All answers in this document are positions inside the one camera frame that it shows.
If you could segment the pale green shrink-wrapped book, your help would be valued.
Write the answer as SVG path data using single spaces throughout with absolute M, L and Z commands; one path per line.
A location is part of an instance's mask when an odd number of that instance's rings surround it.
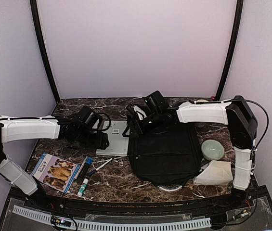
M 127 156 L 129 138 L 123 137 L 123 131 L 127 126 L 126 121 L 112 121 L 110 128 L 106 131 L 109 146 L 105 149 L 97 149 L 97 155 Z

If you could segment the black student backpack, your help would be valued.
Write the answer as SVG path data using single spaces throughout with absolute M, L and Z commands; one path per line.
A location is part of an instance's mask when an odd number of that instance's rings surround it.
M 133 173 L 156 186 L 184 186 L 200 173 L 203 159 L 192 123 L 177 123 L 165 133 L 130 138 L 128 157 Z

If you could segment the dog picture book Bark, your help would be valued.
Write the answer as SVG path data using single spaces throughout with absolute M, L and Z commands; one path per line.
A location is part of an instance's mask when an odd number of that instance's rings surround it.
M 31 175 L 39 182 L 66 194 L 79 169 L 78 164 L 44 153 Z

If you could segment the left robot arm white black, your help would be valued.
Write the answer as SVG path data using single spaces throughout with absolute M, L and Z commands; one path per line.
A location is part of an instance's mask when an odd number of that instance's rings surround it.
M 101 122 L 99 115 L 88 118 L 80 115 L 0 115 L 0 175 L 24 194 L 31 196 L 31 203 L 39 210 L 45 210 L 50 205 L 49 198 L 41 192 L 37 180 L 13 161 L 15 155 L 9 152 L 15 148 L 17 154 L 23 154 L 23 158 L 28 159 L 28 151 L 32 151 L 33 145 L 40 139 L 66 140 L 87 148 L 106 149 L 109 146 L 107 134 L 94 127 Z

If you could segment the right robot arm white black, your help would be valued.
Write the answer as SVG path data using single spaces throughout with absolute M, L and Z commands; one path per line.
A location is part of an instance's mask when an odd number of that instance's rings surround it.
M 155 185 L 185 185 L 203 174 L 195 123 L 220 123 L 228 128 L 235 151 L 233 187 L 227 204 L 237 209 L 246 201 L 256 150 L 258 122 L 242 96 L 221 102 L 177 102 L 169 105 L 159 92 L 145 99 L 146 108 L 127 106 L 130 130 L 128 156 L 135 175 Z

